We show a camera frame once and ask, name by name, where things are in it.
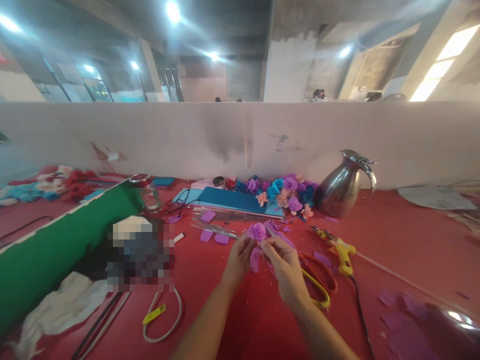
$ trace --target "stainless steel pitcher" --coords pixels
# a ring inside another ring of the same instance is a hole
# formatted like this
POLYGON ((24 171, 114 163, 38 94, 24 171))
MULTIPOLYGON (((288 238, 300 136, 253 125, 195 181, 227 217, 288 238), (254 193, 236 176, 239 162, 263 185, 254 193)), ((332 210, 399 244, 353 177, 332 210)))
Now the stainless steel pitcher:
POLYGON ((336 218, 347 216, 355 205, 360 190, 359 170, 363 170, 370 179, 369 195, 377 186, 377 179, 369 166, 376 162, 368 160, 353 150, 340 152, 343 155, 341 165, 323 180, 313 196, 313 202, 318 210, 336 218))

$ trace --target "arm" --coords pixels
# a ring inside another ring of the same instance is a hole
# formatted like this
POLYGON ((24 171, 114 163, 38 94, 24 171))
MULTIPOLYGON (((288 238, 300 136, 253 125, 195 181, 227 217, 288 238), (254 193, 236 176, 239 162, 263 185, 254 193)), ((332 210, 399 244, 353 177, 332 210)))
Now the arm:
POLYGON ((177 345, 171 360, 203 360, 217 357, 230 302, 250 269, 250 255, 256 243, 256 240, 243 234, 233 244, 220 282, 177 345))
POLYGON ((278 237, 260 243, 278 279, 280 296, 289 307, 314 359, 358 359, 325 315, 313 304, 297 251, 278 237))

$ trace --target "glass jar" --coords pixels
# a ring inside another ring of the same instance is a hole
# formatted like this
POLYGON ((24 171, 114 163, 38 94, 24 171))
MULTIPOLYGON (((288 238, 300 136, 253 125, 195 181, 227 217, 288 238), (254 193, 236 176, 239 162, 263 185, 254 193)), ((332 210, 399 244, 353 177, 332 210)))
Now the glass jar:
POLYGON ((153 185, 153 177, 140 173, 130 178, 130 183, 137 189, 140 202, 150 214, 158 213, 164 205, 160 200, 159 192, 153 185))

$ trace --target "yellow glue gun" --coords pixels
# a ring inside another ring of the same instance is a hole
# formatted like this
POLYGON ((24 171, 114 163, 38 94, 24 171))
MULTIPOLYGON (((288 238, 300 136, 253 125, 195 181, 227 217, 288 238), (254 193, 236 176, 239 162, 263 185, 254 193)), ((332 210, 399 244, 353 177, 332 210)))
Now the yellow glue gun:
POLYGON ((352 268, 352 263, 350 262, 349 254, 355 254, 355 247, 347 244, 341 238, 333 235, 327 230, 321 230, 316 226, 311 226, 313 230, 327 243, 332 245, 336 251, 330 249, 334 254, 336 253, 340 259, 340 266, 338 271, 340 274, 345 276, 352 276, 354 274, 354 269, 352 268))

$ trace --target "yellow tag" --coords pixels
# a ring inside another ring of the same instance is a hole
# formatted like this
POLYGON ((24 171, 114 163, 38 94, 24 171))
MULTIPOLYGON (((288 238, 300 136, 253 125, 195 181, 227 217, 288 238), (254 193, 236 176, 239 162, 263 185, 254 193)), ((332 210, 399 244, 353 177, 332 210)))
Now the yellow tag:
POLYGON ((153 310, 151 313, 149 313, 143 318, 143 325, 147 325, 153 319, 158 318, 165 310, 167 310, 167 304, 163 304, 162 306, 157 307, 155 310, 153 310))

